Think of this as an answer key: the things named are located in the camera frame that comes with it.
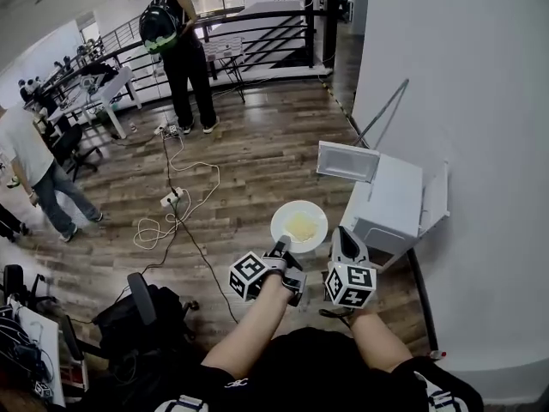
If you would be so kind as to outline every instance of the extension cord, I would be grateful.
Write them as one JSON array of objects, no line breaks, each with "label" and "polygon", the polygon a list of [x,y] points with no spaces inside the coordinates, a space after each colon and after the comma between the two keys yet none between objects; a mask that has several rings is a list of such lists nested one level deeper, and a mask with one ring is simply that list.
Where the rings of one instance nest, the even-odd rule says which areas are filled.
[{"label": "extension cord", "polygon": [[177,188],[175,191],[177,195],[174,194],[172,191],[167,196],[165,196],[160,200],[160,204],[162,205],[162,208],[171,208],[171,206],[175,206],[178,203],[179,198],[183,196],[184,192],[181,188]]}]

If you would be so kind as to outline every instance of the bag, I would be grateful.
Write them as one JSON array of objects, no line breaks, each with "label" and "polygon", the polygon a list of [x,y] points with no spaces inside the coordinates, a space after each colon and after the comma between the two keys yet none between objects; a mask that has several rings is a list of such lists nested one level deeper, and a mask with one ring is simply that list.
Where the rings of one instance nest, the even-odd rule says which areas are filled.
[{"label": "bag", "polygon": [[167,0],[153,0],[139,19],[139,34],[147,52],[162,53],[178,43],[182,22]]}]

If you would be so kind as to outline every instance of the white cable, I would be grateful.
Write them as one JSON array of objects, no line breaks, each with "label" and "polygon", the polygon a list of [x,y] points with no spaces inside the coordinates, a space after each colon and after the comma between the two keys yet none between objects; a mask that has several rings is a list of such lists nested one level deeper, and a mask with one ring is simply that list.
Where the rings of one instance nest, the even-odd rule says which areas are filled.
[{"label": "white cable", "polygon": [[[217,185],[215,185],[215,187],[209,192],[209,194],[206,196],[206,198],[204,200],[202,200],[201,202],[199,202],[199,204],[197,204],[194,208],[191,208],[192,201],[190,199],[189,191],[187,191],[186,189],[183,189],[183,192],[184,192],[184,194],[186,194],[186,197],[189,201],[189,204],[187,205],[187,209],[183,213],[183,216],[181,216],[180,218],[177,218],[173,213],[169,213],[169,214],[166,215],[166,221],[172,224],[172,227],[170,227],[170,229],[167,232],[164,232],[164,231],[160,230],[160,223],[158,223],[156,220],[153,220],[151,218],[141,218],[139,220],[139,223],[137,224],[137,233],[134,236],[134,244],[137,247],[140,247],[140,248],[142,248],[144,250],[147,250],[147,251],[152,251],[158,245],[158,242],[159,242],[160,239],[164,239],[168,235],[174,233],[178,229],[178,226],[180,224],[184,223],[192,215],[192,213],[195,210],[200,208],[203,204],[205,204],[208,201],[208,199],[211,197],[211,195],[215,192],[215,190],[221,184],[220,168],[217,165],[211,165],[209,163],[198,161],[198,162],[193,163],[192,165],[190,165],[186,168],[176,168],[172,164],[173,159],[175,159],[184,150],[183,140],[181,139],[181,137],[179,138],[179,141],[181,142],[181,149],[173,157],[171,157],[170,160],[168,161],[168,163],[170,164],[170,168],[173,169],[174,171],[177,171],[178,173],[181,173],[182,171],[187,171],[188,169],[196,167],[197,165],[202,165],[202,166],[205,166],[205,167],[213,167],[217,170]],[[148,228],[141,229],[141,225],[145,221],[151,221],[157,227],[156,228],[148,227]],[[142,235],[144,233],[150,233],[150,232],[153,233],[151,238],[143,238]]]}]

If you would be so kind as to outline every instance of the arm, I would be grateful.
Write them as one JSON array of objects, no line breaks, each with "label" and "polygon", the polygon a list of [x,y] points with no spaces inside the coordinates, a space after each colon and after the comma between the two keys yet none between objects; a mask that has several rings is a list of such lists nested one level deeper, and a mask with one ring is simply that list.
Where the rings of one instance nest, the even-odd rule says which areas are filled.
[{"label": "arm", "polygon": [[370,368],[392,373],[401,363],[412,359],[406,345],[376,314],[357,311],[351,331],[360,355]]},{"label": "arm", "polygon": [[31,204],[33,206],[36,206],[36,203],[38,202],[38,197],[36,196],[36,193],[33,191],[32,186],[28,183],[27,175],[25,174],[25,171],[23,170],[23,167],[21,166],[21,163],[15,157],[11,162],[11,167],[14,170],[14,174],[17,176],[21,184],[23,185],[23,189],[27,193]]},{"label": "arm", "polygon": [[176,0],[179,3],[179,6],[183,8],[185,14],[189,17],[189,21],[185,25],[181,35],[185,35],[189,32],[193,26],[195,26],[196,20],[198,20],[198,15],[196,15],[195,5],[192,4],[192,0]]},{"label": "arm", "polygon": [[293,293],[282,286],[280,275],[268,276],[254,305],[202,364],[227,371],[235,379],[245,377],[272,339],[292,297]]}]

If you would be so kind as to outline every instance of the black pants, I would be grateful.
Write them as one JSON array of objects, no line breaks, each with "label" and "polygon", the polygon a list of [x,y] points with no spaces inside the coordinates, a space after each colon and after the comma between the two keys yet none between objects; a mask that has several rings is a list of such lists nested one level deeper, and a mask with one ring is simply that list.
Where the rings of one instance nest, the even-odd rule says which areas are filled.
[{"label": "black pants", "polygon": [[0,236],[13,239],[14,232],[21,232],[21,222],[0,204]]},{"label": "black pants", "polygon": [[179,126],[189,126],[193,120],[187,93],[188,80],[195,91],[202,126],[209,128],[214,125],[214,102],[202,43],[198,39],[181,39],[173,49],[162,54],[162,59]]}]

